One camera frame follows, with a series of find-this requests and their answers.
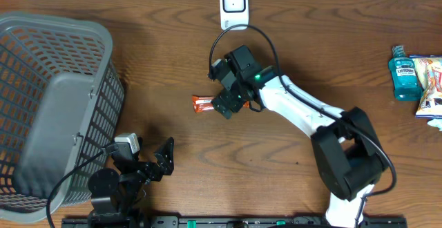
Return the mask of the grey plastic shopping basket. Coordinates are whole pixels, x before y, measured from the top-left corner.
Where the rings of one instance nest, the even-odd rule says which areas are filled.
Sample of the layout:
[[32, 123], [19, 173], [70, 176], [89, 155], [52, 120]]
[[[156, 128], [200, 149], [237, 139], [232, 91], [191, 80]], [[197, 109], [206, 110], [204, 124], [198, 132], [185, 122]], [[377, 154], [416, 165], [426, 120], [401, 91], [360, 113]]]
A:
[[112, 37], [91, 21], [1, 15], [1, 217], [38, 222], [90, 198], [124, 88]]

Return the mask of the blue mouthwash bottle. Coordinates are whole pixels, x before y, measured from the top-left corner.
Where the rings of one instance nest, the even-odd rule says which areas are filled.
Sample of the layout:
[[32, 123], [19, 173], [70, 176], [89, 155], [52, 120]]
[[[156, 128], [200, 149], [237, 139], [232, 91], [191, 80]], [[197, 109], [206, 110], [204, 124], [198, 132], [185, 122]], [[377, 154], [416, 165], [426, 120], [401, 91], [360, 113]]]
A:
[[400, 101], [417, 101], [422, 96], [422, 88], [416, 75], [414, 62], [406, 55], [403, 46], [392, 48], [392, 59], [388, 62], [392, 74], [394, 96]]

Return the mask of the large yellow snack bag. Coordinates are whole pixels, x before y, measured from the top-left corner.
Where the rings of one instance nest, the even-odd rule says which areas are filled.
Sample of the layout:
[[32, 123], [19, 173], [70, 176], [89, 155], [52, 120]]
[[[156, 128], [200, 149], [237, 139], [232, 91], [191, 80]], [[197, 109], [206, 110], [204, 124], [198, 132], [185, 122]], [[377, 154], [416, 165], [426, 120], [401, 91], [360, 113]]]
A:
[[441, 119], [441, 56], [411, 55], [423, 95], [415, 116]]

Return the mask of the white barcode scanner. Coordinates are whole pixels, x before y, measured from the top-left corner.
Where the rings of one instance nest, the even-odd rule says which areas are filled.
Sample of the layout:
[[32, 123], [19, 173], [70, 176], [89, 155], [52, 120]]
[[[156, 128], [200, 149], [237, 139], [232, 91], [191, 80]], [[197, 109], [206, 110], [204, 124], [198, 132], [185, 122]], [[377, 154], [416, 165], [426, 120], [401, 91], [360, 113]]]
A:
[[249, 23], [249, 0], [220, 0], [220, 26], [226, 30], [231, 26]]

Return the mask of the orange brown snack bar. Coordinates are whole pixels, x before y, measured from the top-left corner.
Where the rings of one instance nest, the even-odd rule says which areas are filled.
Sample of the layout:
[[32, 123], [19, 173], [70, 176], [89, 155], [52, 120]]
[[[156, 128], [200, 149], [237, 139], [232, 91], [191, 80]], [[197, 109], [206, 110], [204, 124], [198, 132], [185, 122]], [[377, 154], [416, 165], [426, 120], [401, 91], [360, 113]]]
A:
[[196, 113], [215, 110], [221, 114], [236, 113], [242, 107], [249, 108], [248, 101], [244, 101], [232, 96], [218, 95], [218, 96], [196, 96], [192, 97], [193, 109]]

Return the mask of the light teal snack packet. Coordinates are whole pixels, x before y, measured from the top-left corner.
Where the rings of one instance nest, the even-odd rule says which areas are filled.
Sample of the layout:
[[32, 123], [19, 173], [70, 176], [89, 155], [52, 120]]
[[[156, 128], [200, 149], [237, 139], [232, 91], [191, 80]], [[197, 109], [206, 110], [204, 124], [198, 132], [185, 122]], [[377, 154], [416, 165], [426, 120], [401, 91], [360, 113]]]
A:
[[438, 130], [442, 131], [442, 119], [432, 119], [427, 122], [429, 126], [432, 126], [434, 128], [438, 128]]

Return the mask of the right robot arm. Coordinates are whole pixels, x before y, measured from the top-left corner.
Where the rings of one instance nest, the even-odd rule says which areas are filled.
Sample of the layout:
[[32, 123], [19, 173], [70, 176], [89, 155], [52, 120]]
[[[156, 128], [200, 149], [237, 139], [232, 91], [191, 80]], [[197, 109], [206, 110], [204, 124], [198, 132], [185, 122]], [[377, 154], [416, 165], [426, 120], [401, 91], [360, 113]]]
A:
[[209, 62], [209, 78], [223, 89], [212, 101], [229, 119], [244, 104], [273, 111], [311, 141], [318, 173], [331, 195], [325, 221], [333, 227], [359, 227], [374, 186], [391, 162], [361, 109], [330, 106], [297, 87], [277, 66], [263, 68], [247, 46]]

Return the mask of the black mounting rail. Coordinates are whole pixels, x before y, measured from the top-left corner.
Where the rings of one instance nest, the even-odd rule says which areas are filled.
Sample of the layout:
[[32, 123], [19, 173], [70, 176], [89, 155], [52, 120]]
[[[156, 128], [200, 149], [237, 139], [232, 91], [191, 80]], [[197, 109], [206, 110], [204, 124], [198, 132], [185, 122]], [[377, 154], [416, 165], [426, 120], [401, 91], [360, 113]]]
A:
[[[297, 216], [294, 218], [178, 218], [176, 216], [155, 216], [143, 222], [140, 227], [150, 228], [265, 228], [265, 227], [329, 227], [319, 216]], [[407, 228], [405, 218], [364, 217], [360, 228]]]

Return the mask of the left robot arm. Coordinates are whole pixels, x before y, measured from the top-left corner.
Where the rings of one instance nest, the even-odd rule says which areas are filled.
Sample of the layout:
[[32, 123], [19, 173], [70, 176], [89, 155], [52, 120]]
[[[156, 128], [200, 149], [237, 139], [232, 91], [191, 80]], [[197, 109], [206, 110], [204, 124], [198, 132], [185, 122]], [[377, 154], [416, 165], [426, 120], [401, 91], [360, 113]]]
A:
[[155, 162], [139, 159], [142, 138], [134, 133], [115, 137], [104, 152], [113, 159], [115, 168], [103, 168], [88, 180], [93, 210], [89, 227], [149, 227], [150, 223], [135, 205], [145, 185], [159, 182], [174, 170], [174, 139], [169, 137], [154, 152]]

